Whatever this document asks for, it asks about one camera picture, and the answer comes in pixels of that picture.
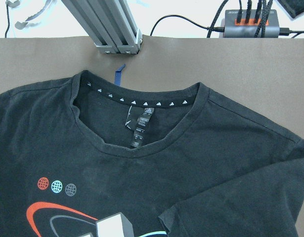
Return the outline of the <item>black printed t-shirt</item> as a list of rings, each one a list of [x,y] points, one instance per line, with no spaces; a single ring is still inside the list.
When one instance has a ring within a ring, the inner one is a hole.
[[[295,237],[304,139],[202,83],[89,71],[0,94],[0,237]]]

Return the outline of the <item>grey usb hub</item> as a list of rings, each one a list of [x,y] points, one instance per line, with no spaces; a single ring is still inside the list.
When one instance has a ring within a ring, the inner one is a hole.
[[[262,12],[260,17],[255,21],[256,10],[251,10],[251,15],[246,22],[246,10],[242,10],[241,21],[237,22],[239,10],[226,10],[224,17],[224,32],[223,38],[254,38],[259,23],[261,22]],[[279,36],[288,36],[290,30],[288,28],[280,28],[277,11],[272,9],[268,15],[265,25],[265,38],[278,38]]]

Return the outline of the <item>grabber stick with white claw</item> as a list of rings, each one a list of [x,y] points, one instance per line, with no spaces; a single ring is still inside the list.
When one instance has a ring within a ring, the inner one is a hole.
[[[24,29],[30,21],[38,18],[40,15],[45,13],[54,2],[55,2],[54,0],[46,0],[44,6],[38,12],[36,12],[35,14],[33,14],[31,16],[28,16],[22,22],[17,21],[14,25],[15,28],[18,30]],[[6,10],[8,11],[9,8],[16,8],[16,7],[20,6],[20,1],[19,0],[6,0],[5,5],[6,5]]]

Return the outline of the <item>aluminium frame post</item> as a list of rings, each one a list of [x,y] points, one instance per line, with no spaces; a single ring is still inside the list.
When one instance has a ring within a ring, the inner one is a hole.
[[[103,54],[138,54],[142,32],[125,0],[64,0]]]

